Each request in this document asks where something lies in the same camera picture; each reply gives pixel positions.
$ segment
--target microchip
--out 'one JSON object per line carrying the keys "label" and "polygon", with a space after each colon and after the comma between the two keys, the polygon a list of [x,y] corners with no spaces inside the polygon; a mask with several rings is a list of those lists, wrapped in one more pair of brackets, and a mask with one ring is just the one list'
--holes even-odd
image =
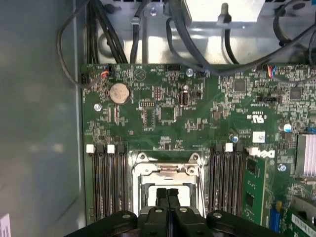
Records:
{"label": "microchip", "polygon": [[279,143],[278,144],[278,149],[279,150],[284,150],[284,145],[285,145],[284,143]]}
{"label": "microchip", "polygon": [[302,89],[300,87],[293,87],[290,90],[290,100],[300,100],[302,97]]}
{"label": "microchip", "polygon": [[181,70],[181,65],[179,65],[179,64],[167,65],[167,71],[179,71],[179,70]]}
{"label": "microchip", "polygon": [[164,149],[165,150],[170,150],[170,144],[169,143],[165,143],[164,144]]}
{"label": "microchip", "polygon": [[202,91],[194,90],[194,91],[191,92],[191,96],[194,99],[201,99],[202,98]]}
{"label": "microchip", "polygon": [[219,127],[221,125],[220,121],[214,121],[213,126],[214,127]]}
{"label": "microchip", "polygon": [[247,160],[247,170],[253,174],[256,173],[257,162],[252,159]]}
{"label": "microchip", "polygon": [[214,120],[220,120],[221,119],[221,112],[214,112],[213,113]]}
{"label": "microchip", "polygon": [[286,133],[284,134],[284,139],[285,139],[285,141],[291,141],[291,140],[292,140],[292,136],[293,136],[293,133],[291,133],[291,132],[286,132]]}
{"label": "microchip", "polygon": [[223,151],[223,146],[221,144],[216,144],[215,145],[215,151],[216,152],[221,152]]}
{"label": "microchip", "polygon": [[235,92],[245,92],[246,91],[246,81],[245,80],[235,80],[234,90],[235,90]]}
{"label": "microchip", "polygon": [[237,152],[243,152],[243,144],[237,143],[236,144],[236,151]]}
{"label": "microchip", "polygon": [[246,203],[248,206],[253,207],[253,200],[254,198],[249,193],[246,193]]}

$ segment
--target sticker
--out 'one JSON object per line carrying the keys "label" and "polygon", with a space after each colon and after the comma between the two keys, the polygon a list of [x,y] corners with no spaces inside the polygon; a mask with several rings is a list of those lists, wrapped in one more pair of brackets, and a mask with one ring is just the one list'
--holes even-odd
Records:
{"label": "sticker", "polygon": [[10,216],[0,213],[0,237],[11,237]]}
{"label": "sticker", "polygon": [[266,140],[266,132],[253,132],[252,142],[253,143],[264,143]]}
{"label": "sticker", "polygon": [[292,222],[310,237],[316,237],[316,231],[306,225],[300,218],[292,214]]}

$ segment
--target white label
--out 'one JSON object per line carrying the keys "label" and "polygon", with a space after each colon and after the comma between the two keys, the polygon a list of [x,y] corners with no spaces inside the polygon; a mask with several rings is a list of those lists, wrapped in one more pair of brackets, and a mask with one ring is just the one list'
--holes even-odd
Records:
{"label": "white label", "polygon": [[264,122],[265,122],[265,120],[264,120],[264,118],[262,117],[262,115],[253,115],[253,116],[252,116],[252,121],[253,121],[254,123],[264,123]]}
{"label": "white label", "polygon": [[264,143],[266,140],[266,132],[253,132],[252,142],[253,143]]}
{"label": "white label", "polygon": [[2,217],[0,214],[0,237],[11,237],[9,214],[6,214]]}
{"label": "white label", "polygon": [[297,216],[292,214],[292,222],[300,228],[302,231],[304,231],[308,236],[310,237],[316,237],[316,231],[314,231],[311,227],[306,225],[303,221],[300,220]]}

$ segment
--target chip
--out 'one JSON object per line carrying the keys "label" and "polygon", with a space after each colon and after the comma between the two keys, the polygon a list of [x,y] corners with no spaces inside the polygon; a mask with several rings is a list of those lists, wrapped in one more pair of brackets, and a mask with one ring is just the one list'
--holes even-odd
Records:
{"label": "chip", "polygon": [[222,116],[222,113],[221,112],[214,112],[213,113],[213,118],[214,120],[220,120],[221,119],[221,116]]}
{"label": "chip", "polygon": [[214,127],[219,127],[221,125],[221,122],[220,121],[214,121],[213,122],[213,126]]}
{"label": "chip", "polygon": [[246,193],[246,203],[248,206],[253,207],[253,200],[254,198],[249,193]]}
{"label": "chip", "polygon": [[290,90],[290,100],[300,100],[302,97],[302,89],[300,87],[293,87]]}
{"label": "chip", "polygon": [[247,170],[253,174],[256,173],[257,162],[252,159],[247,160]]}
{"label": "chip", "polygon": [[164,144],[164,149],[165,150],[170,150],[170,144],[169,143],[165,143]]}
{"label": "chip", "polygon": [[246,81],[245,80],[235,80],[234,90],[235,90],[235,92],[245,92],[246,91]]}
{"label": "chip", "polygon": [[287,132],[284,134],[285,141],[291,141],[292,137],[293,137],[293,133],[291,133],[291,132]]}

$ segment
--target capacitor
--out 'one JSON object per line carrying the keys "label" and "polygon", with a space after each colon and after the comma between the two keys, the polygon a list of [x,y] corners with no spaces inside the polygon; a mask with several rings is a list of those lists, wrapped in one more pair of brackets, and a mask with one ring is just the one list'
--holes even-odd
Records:
{"label": "capacitor", "polygon": [[284,132],[291,132],[292,131],[292,125],[290,125],[289,123],[286,123],[283,127],[283,131]]}
{"label": "capacitor", "polygon": [[231,134],[229,135],[229,140],[231,140],[234,143],[237,143],[239,141],[239,138],[236,135]]}
{"label": "capacitor", "polygon": [[283,132],[284,125],[285,125],[284,122],[282,122],[282,123],[279,124],[279,126],[278,126],[279,131]]}

